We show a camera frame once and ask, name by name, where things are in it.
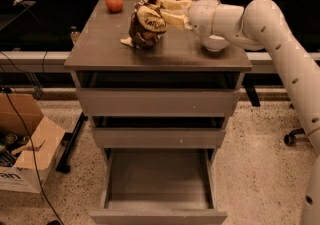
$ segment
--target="caster wheel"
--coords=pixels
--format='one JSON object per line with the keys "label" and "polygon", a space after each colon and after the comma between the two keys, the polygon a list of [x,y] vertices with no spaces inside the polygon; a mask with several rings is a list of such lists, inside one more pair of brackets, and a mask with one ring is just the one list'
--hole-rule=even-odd
{"label": "caster wheel", "polygon": [[296,137],[294,135],[290,135],[290,134],[287,134],[285,137],[284,137],[284,143],[289,146],[289,147],[292,147],[292,146],[295,146],[296,144]]}

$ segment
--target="cabinet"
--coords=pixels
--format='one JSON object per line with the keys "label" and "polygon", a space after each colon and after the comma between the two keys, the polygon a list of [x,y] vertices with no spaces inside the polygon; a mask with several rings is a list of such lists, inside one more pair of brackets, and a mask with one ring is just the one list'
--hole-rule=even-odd
{"label": "cabinet", "polygon": [[107,162],[96,224],[222,224],[211,166],[239,99],[245,52],[174,28],[151,50],[120,43],[135,1],[95,7],[65,67]]}

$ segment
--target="floor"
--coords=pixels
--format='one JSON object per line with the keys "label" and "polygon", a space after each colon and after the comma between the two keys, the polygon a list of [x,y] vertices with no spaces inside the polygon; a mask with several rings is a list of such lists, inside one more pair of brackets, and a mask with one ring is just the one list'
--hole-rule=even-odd
{"label": "floor", "polygon": [[[242,97],[212,167],[216,203],[224,225],[298,225],[315,152],[304,137],[287,147],[283,137],[299,128],[283,89],[259,89],[261,107]],[[81,113],[73,89],[45,90],[42,112],[71,132]],[[51,171],[45,193],[65,225],[94,224],[106,174],[89,122],[78,135],[71,172]],[[56,219],[43,195],[0,190],[0,224],[45,225]]]}

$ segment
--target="apple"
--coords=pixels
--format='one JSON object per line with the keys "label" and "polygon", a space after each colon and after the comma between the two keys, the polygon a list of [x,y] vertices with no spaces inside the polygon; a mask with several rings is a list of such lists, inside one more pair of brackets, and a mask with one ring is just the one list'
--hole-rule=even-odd
{"label": "apple", "polygon": [[105,0],[107,8],[113,12],[118,13],[122,10],[123,0]]}

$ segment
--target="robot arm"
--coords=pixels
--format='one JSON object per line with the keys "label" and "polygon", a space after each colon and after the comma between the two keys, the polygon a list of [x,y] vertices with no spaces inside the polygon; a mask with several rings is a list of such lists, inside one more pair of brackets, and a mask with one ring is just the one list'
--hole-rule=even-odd
{"label": "robot arm", "polygon": [[[291,33],[280,8],[254,0],[246,9],[200,0],[189,11],[193,32],[203,39],[218,35],[248,50],[265,48],[295,107],[304,131],[320,153],[320,68]],[[320,157],[307,188],[302,225],[320,220]]]}

